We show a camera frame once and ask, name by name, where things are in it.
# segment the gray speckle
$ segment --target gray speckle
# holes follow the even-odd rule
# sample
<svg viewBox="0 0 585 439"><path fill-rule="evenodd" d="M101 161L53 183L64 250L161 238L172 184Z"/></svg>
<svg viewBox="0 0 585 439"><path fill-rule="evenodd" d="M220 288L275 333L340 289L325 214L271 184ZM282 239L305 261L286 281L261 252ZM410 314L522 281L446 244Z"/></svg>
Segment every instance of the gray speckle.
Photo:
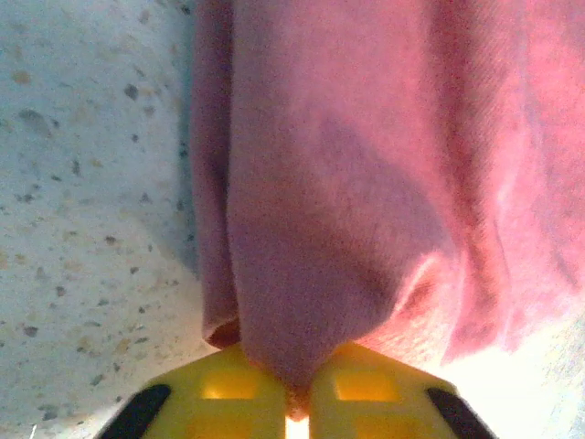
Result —
<svg viewBox="0 0 585 439"><path fill-rule="evenodd" d="M154 107L152 105L148 105L148 106L144 107L143 110L144 110L144 114L146 114L147 117L153 117Z"/></svg>
<svg viewBox="0 0 585 439"><path fill-rule="evenodd" d="M144 75L144 72L142 70L140 70L140 68L138 68L138 66L133 65L133 67L134 67L134 71L136 72L136 74L138 76L140 76L141 78L144 78L144 76L146 76L146 75Z"/></svg>
<svg viewBox="0 0 585 439"><path fill-rule="evenodd" d="M43 414L43 421L50 421L52 419L56 419L59 416L59 407L57 405L43 404L38 407L38 409L42 412L45 412L45 414Z"/></svg>
<svg viewBox="0 0 585 439"><path fill-rule="evenodd" d="M30 132L41 137L49 138L51 136L51 130L48 127L48 123L40 112L34 110L25 109L18 113L18 117L25 125L25 128Z"/></svg>
<svg viewBox="0 0 585 439"><path fill-rule="evenodd" d="M35 199L32 195L30 194L25 194L25 195L15 195L16 197L16 201L18 201L19 203L27 203L30 204L30 202Z"/></svg>
<svg viewBox="0 0 585 439"><path fill-rule="evenodd" d="M25 333L26 336L36 337L37 332L38 332L38 328L37 327L24 327L23 332Z"/></svg>
<svg viewBox="0 0 585 439"><path fill-rule="evenodd" d="M136 101L138 99L138 89L136 88L135 85L128 84L124 89L124 94L133 101Z"/></svg>
<svg viewBox="0 0 585 439"><path fill-rule="evenodd" d="M150 18L150 11L145 9L140 16L138 17L138 21L140 21L143 25L148 23L148 19Z"/></svg>
<svg viewBox="0 0 585 439"><path fill-rule="evenodd" d="M100 280L100 285L105 286L109 290L115 290L121 285L121 282L117 279L102 279Z"/></svg>
<svg viewBox="0 0 585 439"><path fill-rule="evenodd" d="M100 375L97 375L93 378L93 380L91 380L90 384L92 386L97 386L98 384L100 384L104 379L103 373L101 373Z"/></svg>
<svg viewBox="0 0 585 439"><path fill-rule="evenodd" d="M71 164L71 172L77 177L81 177L81 165L79 160L73 160Z"/></svg>
<svg viewBox="0 0 585 439"><path fill-rule="evenodd" d="M28 31L28 26L22 23L10 23L10 27L13 28L20 35L24 35Z"/></svg>
<svg viewBox="0 0 585 439"><path fill-rule="evenodd" d="M179 152L179 157L187 158L189 156L189 151L187 148L186 142L183 140L181 141L181 151Z"/></svg>
<svg viewBox="0 0 585 439"><path fill-rule="evenodd" d="M35 274L35 279L38 281L48 281L49 277L48 274L45 273L43 267L37 268L37 273Z"/></svg>
<svg viewBox="0 0 585 439"><path fill-rule="evenodd" d="M150 197L148 196L148 194L146 192L143 193L143 196L140 198L140 202L153 204L153 201L150 199Z"/></svg>
<svg viewBox="0 0 585 439"><path fill-rule="evenodd" d="M51 42L51 40L46 39L46 38L35 39L35 44L37 46L39 46L40 48L52 48L53 47L53 43Z"/></svg>

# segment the pink cloth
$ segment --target pink cloth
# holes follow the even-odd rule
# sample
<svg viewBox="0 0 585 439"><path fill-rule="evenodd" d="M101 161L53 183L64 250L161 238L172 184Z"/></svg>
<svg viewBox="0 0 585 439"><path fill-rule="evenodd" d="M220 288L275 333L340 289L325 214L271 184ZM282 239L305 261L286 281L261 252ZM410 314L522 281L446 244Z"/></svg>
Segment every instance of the pink cloth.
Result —
<svg viewBox="0 0 585 439"><path fill-rule="evenodd" d="M304 385L583 308L585 1L202 0L204 333Z"/></svg>

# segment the rectangular opening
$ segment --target rectangular opening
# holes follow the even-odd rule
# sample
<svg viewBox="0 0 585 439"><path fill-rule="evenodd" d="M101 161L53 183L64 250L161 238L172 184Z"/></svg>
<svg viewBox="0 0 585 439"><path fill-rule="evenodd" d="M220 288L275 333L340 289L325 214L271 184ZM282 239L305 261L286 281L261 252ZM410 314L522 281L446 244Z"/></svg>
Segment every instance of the rectangular opening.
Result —
<svg viewBox="0 0 585 439"><path fill-rule="evenodd" d="M201 397L207 400L253 400L260 375L245 369L212 370L203 380Z"/></svg>
<svg viewBox="0 0 585 439"><path fill-rule="evenodd" d="M286 439L309 439L309 418L296 422L286 418Z"/></svg>
<svg viewBox="0 0 585 439"><path fill-rule="evenodd" d="M372 371L340 370L335 374L339 401L398 402L400 395L390 379Z"/></svg>

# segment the speckled floor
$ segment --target speckled floor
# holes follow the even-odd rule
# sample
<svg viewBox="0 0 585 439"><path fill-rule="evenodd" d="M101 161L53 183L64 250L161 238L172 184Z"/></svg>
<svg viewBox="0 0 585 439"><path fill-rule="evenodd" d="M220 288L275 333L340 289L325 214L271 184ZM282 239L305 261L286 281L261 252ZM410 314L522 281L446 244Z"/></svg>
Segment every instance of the speckled floor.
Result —
<svg viewBox="0 0 585 439"><path fill-rule="evenodd" d="M85 438L200 338L189 0L0 0L0 438ZM502 438L585 437L585 316L437 370Z"/></svg>

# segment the black strip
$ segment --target black strip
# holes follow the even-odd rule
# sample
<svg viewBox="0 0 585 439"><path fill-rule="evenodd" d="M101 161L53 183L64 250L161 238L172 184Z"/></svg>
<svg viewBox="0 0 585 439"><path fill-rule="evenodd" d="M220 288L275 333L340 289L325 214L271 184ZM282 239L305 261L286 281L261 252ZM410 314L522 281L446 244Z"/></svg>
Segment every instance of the black strip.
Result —
<svg viewBox="0 0 585 439"><path fill-rule="evenodd" d="M496 439L464 400L441 389L430 388L426 392L457 439Z"/></svg>
<svg viewBox="0 0 585 439"><path fill-rule="evenodd" d="M166 384L136 393L116 418L95 439L140 439L171 394Z"/></svg>

